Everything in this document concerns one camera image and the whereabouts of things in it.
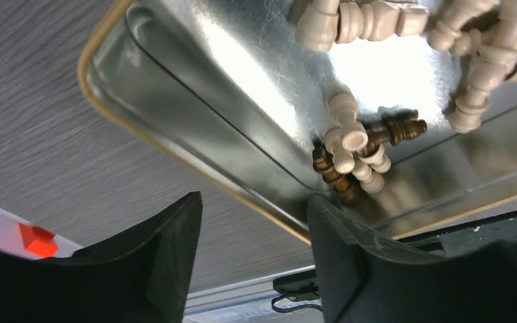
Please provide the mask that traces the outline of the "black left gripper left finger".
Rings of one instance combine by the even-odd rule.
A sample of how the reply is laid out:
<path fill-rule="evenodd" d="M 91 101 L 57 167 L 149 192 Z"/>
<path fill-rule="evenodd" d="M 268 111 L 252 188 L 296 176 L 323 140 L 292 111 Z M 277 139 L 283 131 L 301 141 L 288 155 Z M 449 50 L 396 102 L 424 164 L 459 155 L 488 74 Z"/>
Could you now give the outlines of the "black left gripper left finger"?
<path fill-rule="evenodd" d="M 0 251 L 0 322 L 181 322 L 202 209 L 190 192 L 69 258 Z"/>

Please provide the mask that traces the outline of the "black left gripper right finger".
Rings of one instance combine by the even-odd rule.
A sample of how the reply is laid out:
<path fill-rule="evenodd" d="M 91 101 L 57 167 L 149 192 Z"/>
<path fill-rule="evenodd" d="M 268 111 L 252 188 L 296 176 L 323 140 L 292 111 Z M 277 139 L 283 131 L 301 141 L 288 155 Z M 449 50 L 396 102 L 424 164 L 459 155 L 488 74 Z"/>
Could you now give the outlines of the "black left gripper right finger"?
<path fill-rule="evenodd" d="M 326 322 L 517 322 L 517 240 L 447 258 L 307 202 Z"/>

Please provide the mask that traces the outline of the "gold tin box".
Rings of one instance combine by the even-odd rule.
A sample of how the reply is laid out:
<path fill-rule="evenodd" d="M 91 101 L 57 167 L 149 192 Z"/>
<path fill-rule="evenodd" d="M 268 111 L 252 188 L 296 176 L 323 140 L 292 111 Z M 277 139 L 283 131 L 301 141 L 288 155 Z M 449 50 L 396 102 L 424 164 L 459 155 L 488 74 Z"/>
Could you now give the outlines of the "gold tin box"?
<path fill-rule="evenodd" d="M 421 118 L 419 138 L 387 147 L 384 190 L 352 215 L 405 238 L 517 199 L 517 83 L 490 97 L 482 126 L 446 113 L 466 62 L 425 36 L 356 40 L 316 52 L 296 42 L 305 1 L 115 1 L 83 49 L 81 91 L 107 119 L 177 157 L 303 241 L 306 199 L 333 191 L 312 168 L 351 93 L 365 123 Z"/>

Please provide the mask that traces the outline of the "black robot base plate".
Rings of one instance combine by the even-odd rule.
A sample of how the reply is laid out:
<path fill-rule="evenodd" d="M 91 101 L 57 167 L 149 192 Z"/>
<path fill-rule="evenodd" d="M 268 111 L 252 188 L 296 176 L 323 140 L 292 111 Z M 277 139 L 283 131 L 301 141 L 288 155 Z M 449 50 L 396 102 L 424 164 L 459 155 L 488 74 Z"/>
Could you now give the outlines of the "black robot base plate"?
<path fill-rule="evenodd" d="M 434 255 L 454 257 L 500 240 L 517 240 L 517 211 L 425 232 L 400 241 Z"/>

